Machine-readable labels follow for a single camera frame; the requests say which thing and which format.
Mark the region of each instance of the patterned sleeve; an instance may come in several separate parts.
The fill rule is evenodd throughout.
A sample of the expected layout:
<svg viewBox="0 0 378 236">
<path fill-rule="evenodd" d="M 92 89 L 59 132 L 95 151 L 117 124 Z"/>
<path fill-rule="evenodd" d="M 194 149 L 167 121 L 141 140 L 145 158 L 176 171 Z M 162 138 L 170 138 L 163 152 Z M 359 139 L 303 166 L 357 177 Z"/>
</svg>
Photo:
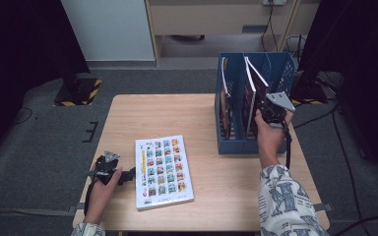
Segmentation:
<svg viewBox="0 0 378 236">
<path fill-rule="evenodd" d="M 80 223 L 76 225 L 71 236 L 105 236 L 105 231 L 97 224 Z"/>
<path fill-rule="evenodd" d="M 283 165 L 272 165 L 260 174 L 259 213 L 263 236 L 328 236 L 303 187 Z"/>
</svg>

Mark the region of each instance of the power outlet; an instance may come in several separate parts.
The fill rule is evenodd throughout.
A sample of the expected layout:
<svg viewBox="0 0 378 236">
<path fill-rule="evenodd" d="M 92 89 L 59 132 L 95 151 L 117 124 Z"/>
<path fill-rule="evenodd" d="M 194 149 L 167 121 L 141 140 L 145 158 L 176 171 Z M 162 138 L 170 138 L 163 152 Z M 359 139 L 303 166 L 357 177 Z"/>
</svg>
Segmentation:
<svg viewBox="0 0 378 236">
<path fill-rule="evenodd" d="M 286 5 L 286 0 L 263 0 L 263 5 L 282 6 Z"/>
</svg>

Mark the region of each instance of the blue file box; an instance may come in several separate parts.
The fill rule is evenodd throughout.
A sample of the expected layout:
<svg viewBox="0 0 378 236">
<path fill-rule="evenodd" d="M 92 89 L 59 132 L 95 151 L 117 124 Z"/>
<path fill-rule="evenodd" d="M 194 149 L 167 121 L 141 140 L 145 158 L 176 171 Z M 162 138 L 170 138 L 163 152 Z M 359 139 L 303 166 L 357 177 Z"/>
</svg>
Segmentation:
<svg viewBox="0 0 378 236">
<path fill-rule="evenodd" d="M 243 90 L 247 81 L 244 56 L 248 56 L 253 66 L 260 72 L 269 84 L 270 93 L 284 91 L 290 95 L 290 88 L 294 76 L 294 62 L 287 52 L 251 52 L 251 53 L 221 53 L 218 66 L 215 114 L 219 154 L 251 154 L 258 153 L 255 137 L 247 137 L 243 131 L 241 111 Z M 224 72 L 226 85 L 231 97 L 228 103 L 232 110 L 232 129 L 229 140 L 223 133 L 220 115 L 220 99 L 222 87 L 221 63 L 227 58 Z M 284 153 L 286 143 L 283 143 L 279 153 Z"/>
</svg>

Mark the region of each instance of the human arm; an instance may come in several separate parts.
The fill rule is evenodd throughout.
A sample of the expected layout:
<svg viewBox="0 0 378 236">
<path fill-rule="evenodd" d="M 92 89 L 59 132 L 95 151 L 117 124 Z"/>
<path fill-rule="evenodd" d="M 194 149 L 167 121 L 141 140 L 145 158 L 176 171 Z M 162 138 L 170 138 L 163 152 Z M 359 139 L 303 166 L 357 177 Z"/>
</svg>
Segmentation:
<svg viewBox="0 0 378 236">
<path fill-rule="evenodd" d="M 287 112 L 285 125 L 293 114 Z M 262 235 L 319 235 L 328 233 L 320 225 L 315 208 L 299 182 L 278 161 L 278 149 L 284 141 L 284 129 L 272 127 L 258 110 L 255 117 L 258 126 L 261 188 L 259 215 Z"/>
<path fill-rule="evenodd" d="M 99 226 L 113 191 L 121 177 L 122 168 L 118 168 L 113 173 L 110 181 L 104 185 L 101 181 L 95 180 L 92 189 L 88 212 L 83 223 L 78 224 L 72 232 L 72 236 L 91 236 L 103 234 L 103 229 Z"/>
<path fill-rule="evenodd" d="M 292 120 L 293 113 L 286 112 L 285 124 L 288 126 Z M 262 118 L 259 109 L 256 111 L 254 119 L 258 127 L 257 145 L 259 146 L 260 164 L 262 169 L 280 164 L 278 161 L 278 149 L 284 141 L 284 129 L 270 126 Z"/>
</svg>

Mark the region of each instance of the book cover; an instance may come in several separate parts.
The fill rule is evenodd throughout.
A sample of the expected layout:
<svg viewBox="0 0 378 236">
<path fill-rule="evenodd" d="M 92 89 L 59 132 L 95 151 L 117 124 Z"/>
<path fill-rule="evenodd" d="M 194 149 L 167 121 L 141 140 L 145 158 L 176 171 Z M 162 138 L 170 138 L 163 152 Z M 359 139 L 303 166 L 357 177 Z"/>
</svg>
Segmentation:
<svg viewBox="0 0 378 236">
<path fill-rule="evenodd" d="M 232 111 L 228 103 L 231 94 L 228 91 L 228 87 L 225 80 L 226 62 L 227 59 L 225 57 L 222 57 L 220 64 L 220 72 L 222 76 L 222 86 L 220 89 L 220 119 L 222 120 L 223 136 L 226 140 L 229 140 L 229 135 L 231 133 Z"/>
<path fill-rule="evenodd" d="M 194 200 L 183 137 L 137 140 L 137 210 Z"/>
<path fill-rule="evenodd" d="M 244 93 L 243 93 L 243 105 L 242 105 L 242 122 L 244 126 L 244 135 L 245 139 L 248 139 L 249 133 L 251 132 L 250 126 L 251 121 L 254 119 L 253 110 L 254 110 L 254 101 L 256 97 L 256 88 L 254 87 L 253 80 L 251 78 L 249 64 L 248 64 L 248 57 L 244 57 L 245 60 L 245 70 L 243 73 L 246 75 L 246 82 L 244 85 Z"/>
<path fill-rule="evenodd" d="M 256 116 L 256 110 L 258 109 L 259 103 L 266 98 L 266 94 L 269 92 L 269 85 L 263 76 L 259 73 L 259 71 L 254 67 L 248 57 L 245 58 L 246 66 L 247 66 L 247 74 L 251 78 L 254 88 L 256 89 L 255 101 L 252 107 L 252 117 L 250 118 L 250 131 L 257 136 L 257 125 L 254 121 Z"/>
</svg>

